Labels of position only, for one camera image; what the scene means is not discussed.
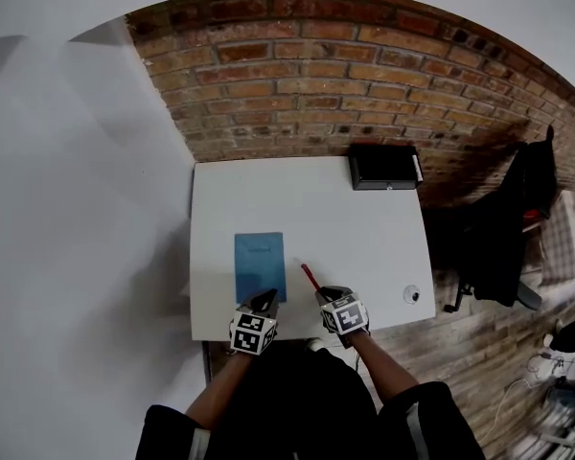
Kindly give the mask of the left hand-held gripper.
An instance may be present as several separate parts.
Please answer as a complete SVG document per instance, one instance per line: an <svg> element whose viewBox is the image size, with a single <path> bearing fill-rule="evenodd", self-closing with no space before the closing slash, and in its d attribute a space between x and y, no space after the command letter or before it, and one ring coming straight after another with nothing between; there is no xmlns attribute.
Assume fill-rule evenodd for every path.
<svg viewBox="0 0 575 460"><path fill-rule="evenodd" d="M269 289L247 297L235 311L230 323L230 350L259 356L274 340L277 333L275 318L260 316L253 311L266 311L276 316L279 307L277 289Z"/></svg>

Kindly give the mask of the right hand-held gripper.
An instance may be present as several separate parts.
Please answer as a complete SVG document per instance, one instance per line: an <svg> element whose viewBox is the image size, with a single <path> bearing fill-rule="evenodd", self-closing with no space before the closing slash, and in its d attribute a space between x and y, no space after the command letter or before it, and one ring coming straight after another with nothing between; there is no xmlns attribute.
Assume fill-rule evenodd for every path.
<svg viewBox="0 0 575 460"><path fill-rule="evenodd" d="M324 327L330 333L345 336L355 331L368 330L367 310L350 288L323 286L321 292L315 292L315 298Z"/></svg>

